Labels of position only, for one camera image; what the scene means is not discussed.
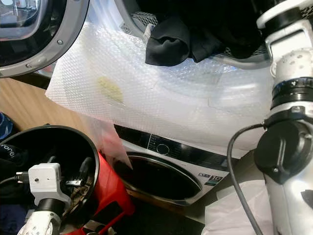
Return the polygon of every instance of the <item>white fabric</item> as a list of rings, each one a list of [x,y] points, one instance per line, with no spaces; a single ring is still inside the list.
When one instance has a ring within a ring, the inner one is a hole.
[[[273,225],[264,180],[240,184],[251,211],[264,235],[273,235]],[[255,235],[234,187],[217,192],[218,201],[205,208],[201,235]]]

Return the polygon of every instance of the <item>washing machine door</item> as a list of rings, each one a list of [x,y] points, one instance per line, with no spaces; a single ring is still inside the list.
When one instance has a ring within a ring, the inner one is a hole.
[[[89,0],[0,0],[0,77],[42,69],[77,38]]]
[[[133,168],[122,162],[113,168],[129,188],[168,202],[184,201],[201,191],[197,179],[180,166],[144,153],[127,154]]]

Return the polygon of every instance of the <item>red stool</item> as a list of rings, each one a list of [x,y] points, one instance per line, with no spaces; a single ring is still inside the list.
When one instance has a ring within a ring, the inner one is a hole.
[[[99,165],[99,176],[94,189],[98,209],[84,227],[68,235],[85,235],[90,232],[103,234],[124,215],[132,215],[134,212],[134,205],[123,182],[101,154],[99,154]]]

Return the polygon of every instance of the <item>front-loading washing machine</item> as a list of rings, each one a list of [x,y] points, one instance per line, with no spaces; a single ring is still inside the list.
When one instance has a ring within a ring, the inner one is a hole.
[[[228,174],[226,156],[219,150],[190,146],[118,125],[115,129],[133,168],[122,162],[115,162],[113,168],[129,189],[141,194],[188,206]],[[243,155],[244,152],[235,153],[233,164]]]

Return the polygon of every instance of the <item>bubble wrap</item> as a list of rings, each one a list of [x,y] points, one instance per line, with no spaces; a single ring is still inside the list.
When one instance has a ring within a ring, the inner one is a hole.
[[[103,23],[86,22],[55,67],[46,96],[100,119],[168,138],[227,146],[240,128],[269,111],[269,69],[241,70],[214,59],[147,65],[145,45]],[[235,147],[250,150],[262,131]]]

